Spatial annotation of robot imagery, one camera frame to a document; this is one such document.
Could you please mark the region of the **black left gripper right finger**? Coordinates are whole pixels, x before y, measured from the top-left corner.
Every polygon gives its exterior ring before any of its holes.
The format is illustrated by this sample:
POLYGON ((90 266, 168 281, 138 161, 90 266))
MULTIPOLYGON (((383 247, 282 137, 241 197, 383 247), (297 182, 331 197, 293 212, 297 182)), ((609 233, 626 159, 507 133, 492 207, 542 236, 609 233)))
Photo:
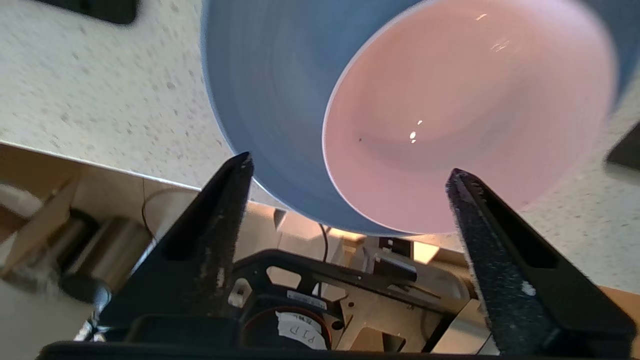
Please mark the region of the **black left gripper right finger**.
POLYGON ((445 191, 503 356, 631 357, 633 319, 487 184, 455 168, 445 191))

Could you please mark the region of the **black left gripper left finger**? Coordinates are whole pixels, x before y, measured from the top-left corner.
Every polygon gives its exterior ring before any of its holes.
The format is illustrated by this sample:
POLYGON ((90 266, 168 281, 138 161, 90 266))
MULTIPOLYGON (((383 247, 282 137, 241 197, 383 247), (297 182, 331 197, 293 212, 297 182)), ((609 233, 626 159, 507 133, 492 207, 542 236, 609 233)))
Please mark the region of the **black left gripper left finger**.
POLYGON ((254 174, 250 152, 227 159, 97 317, 122 334, 144 318, 217 317, 254 174))

